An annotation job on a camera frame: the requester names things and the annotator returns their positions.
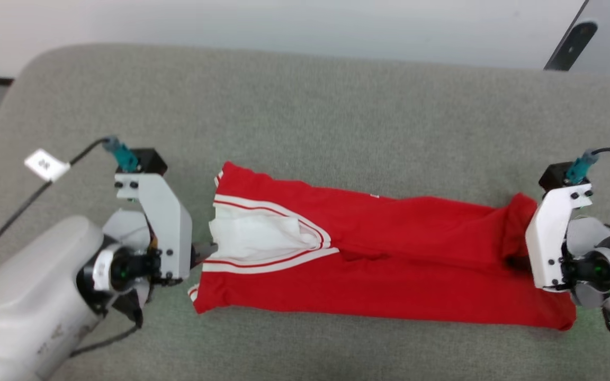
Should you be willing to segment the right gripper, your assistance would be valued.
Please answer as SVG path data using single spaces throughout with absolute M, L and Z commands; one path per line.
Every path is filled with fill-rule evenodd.
M 592 205 L 591 183 L 552 189 L 535 210 L 526 230 L 533 284 L 544 291 L 564 291 L 562 246 L 573 211 Z

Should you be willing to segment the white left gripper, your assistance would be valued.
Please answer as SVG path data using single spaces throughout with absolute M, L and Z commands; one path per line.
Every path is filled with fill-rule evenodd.
M 162 175 L 116 172 L 114 180 L 122 184 L 117 198 L 132 198 L 140 204 L 162 251 L 159 271 L 164 278 L 170 274 L 173 280 L 188 279 L 192 258 L 193 265 L 198 265 L 218 250 L 217 243 L 192 244 L 191 215 Z

